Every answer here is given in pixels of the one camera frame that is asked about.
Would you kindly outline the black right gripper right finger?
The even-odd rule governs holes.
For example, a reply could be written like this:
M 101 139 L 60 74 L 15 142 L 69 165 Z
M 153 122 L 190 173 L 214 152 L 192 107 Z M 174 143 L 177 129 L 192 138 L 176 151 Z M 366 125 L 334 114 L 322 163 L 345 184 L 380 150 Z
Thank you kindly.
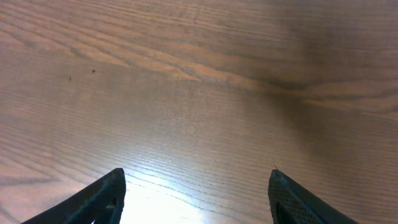
M 274 224 L 358 224 L 278 169 L 267 192 Z

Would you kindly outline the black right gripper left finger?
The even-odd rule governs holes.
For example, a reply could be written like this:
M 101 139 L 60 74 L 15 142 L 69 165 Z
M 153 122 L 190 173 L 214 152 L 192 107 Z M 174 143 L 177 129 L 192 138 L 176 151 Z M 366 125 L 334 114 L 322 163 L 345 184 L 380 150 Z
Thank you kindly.
M 124 170 L 116 168 L 22 224 L 119 224 L 125 194 Z

